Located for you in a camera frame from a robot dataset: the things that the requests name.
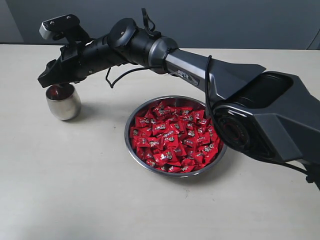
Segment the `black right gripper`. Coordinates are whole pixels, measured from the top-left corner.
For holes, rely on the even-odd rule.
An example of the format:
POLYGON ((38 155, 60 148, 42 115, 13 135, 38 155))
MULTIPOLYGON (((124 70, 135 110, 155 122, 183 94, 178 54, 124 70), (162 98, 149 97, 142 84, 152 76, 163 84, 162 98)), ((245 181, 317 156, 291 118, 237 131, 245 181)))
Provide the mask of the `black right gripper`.
POLYGON ((92 74, 125 63, 125 58, 109 47, 106 35, 87 45, 64 46, 60 51, 60 57, 48 62, 37 78, 43 88, 81 82, 92 74))

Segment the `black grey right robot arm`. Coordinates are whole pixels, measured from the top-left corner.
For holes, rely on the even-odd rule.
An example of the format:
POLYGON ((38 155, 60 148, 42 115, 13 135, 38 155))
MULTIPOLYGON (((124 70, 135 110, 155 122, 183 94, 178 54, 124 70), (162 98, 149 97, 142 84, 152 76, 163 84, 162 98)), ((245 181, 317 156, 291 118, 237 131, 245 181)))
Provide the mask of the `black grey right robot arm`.
POLYGON ((222 141, 264 163, 304 166, 309 183, 320 183, 320 102, 297 76, 259 64, 229 63, 179 49, 147 17, 132 18, 93 39, 72 14, 41 23, 45 40, 66 39, 60 57, 38 77, 43 88, 78 83, 125 64, 179 77, 205 93, 206 110, 222 141))

